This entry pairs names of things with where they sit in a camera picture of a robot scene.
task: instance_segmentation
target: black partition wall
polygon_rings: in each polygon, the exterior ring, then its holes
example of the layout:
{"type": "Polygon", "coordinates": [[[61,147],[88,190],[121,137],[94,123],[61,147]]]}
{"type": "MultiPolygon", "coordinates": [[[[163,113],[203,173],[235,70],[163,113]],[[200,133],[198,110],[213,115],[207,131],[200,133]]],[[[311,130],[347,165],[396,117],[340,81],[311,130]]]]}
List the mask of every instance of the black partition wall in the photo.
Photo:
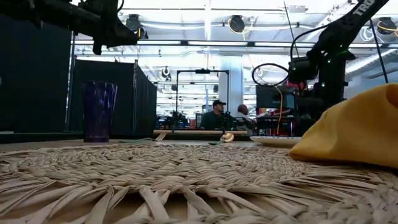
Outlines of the black partition wall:
{"type": "Polygon", "coordinates": [[[69,30],[0,15],[0,131],[65,129],[69,30]]]}
{"type": "Polygon", "coordinates": [[[133,63],[76,60],[71,82],[72,97],[68,130],[83,131],[83,95],[81,86],[84,81],[90,80],[110,82],[118,86],[111,134],[132,135],[134,125],[133,63]]]}
{"type": "Polygon", "coordinates": [[[139,66],[135,70],[134,134],[153,134],[156,124],[157,87],[148,80],[139,66]]]}

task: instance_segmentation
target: person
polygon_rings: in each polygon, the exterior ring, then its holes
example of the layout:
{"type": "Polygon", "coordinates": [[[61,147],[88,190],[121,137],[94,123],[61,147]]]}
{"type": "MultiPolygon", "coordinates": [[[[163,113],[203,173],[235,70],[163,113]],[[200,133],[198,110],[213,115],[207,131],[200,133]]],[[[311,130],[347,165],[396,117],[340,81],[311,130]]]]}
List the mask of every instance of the person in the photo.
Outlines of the person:
{"type": "Polygon", "coordinates": [[[224,112],[224,105],[226,103],[220,100],[213,102],[213,111],[205,113],[201,118],[200,129],[214,130],[222,127],[222,114],[224,112]]]}
{"type": "MultiPolygon", "coordinates": [[[[236,117],[237,118],[243,118],[247,122],[249,122],[250,124],[255,123],[256,121],[253,120],[253,119],[250,119],[248,117],[248,114],[249,114],[249,110],[248,110],[246,105],[239,105],[238,106],[238,113],[236,114],[236,117]]],[[[248,128],[246,125],[243,128],[248,132],[248,136],[252,135],[252,129],[251,128],[248,128]]]]}

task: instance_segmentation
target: baseball cap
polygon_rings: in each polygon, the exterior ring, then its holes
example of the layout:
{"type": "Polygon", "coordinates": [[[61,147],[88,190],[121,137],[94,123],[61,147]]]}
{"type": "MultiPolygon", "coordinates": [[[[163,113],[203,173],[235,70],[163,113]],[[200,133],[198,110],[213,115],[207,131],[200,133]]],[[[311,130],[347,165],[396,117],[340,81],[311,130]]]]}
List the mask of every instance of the baseball cap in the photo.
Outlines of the baseball cap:
{"type": "Polygon", "coordinates": [[[226,105],[226,103],[221,102],[220,100],[215,100],[215,101],[213,102],[213,106],[216,106],[216,105],[226,105]]]}

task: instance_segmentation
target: yellow napkin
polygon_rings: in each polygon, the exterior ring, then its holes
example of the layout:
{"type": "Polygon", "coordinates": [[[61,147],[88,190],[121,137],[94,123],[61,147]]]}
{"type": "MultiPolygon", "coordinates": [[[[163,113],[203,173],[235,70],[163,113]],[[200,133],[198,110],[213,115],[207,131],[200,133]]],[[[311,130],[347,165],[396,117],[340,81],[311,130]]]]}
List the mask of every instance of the yellow napkin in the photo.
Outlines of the yellow napkin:
{"type": "Polygon", "coordinates": [[[356,161],[398,168],[398,84],[326,110],[289,152],[301,161],[356,161]]]}

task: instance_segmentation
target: woven placemat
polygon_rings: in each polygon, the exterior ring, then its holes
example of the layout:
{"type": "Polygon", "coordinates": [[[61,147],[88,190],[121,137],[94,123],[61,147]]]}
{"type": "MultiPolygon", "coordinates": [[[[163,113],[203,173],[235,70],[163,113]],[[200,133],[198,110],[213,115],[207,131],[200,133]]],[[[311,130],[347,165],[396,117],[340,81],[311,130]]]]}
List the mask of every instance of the woven placemat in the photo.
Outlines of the woven placemat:
{"type": "Polygon", "coordinates": [[[108,145],[0,154],[0,223],[398,223],[383,168],[266,147],[108,145]]]}

